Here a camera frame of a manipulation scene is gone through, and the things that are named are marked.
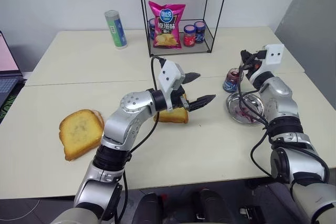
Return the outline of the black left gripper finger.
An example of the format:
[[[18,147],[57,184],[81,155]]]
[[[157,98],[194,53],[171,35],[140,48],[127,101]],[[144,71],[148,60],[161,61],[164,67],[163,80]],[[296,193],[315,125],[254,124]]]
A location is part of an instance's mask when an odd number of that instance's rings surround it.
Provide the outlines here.
[[[201,76],[200,73],[196,73],[196,72],[189,72],[185,74],[185,78],[182,82],[182,84],[187,84],[190,83],[194,80],[196,80],[197,78],[199,78]]]
[[[202,97],[197,98],[195,101],[190,102],[189,106],[188,106],[188,111],[192,112],[195,110],[198,110],[204,106],[206,106],[207,104],[209,104],[214,98],[216,97],[215,94],[211,94],[211,95],[204,95]]]

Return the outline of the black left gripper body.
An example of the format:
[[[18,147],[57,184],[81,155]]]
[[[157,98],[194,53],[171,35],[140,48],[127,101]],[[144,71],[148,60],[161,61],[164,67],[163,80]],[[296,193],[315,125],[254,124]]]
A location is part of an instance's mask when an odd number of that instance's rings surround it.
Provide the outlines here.
[[[177,90],[172,91],[172,107],[174,109],[176,108],[184,108],[186,110],[189,110],[189,103],[187,101],[187,98],[184,97],[185,90],[182,86],[179,86]]]

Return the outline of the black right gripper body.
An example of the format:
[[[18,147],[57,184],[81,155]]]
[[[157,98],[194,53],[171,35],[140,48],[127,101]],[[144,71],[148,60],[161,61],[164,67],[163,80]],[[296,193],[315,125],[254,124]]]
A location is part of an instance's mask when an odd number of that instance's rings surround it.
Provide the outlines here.
[[[265,52],[258,51],[254,54],[246,52],[245,56],[245,70],[247,70],[246,76],[250,78],[260,67],[262,61],[265,59]]]

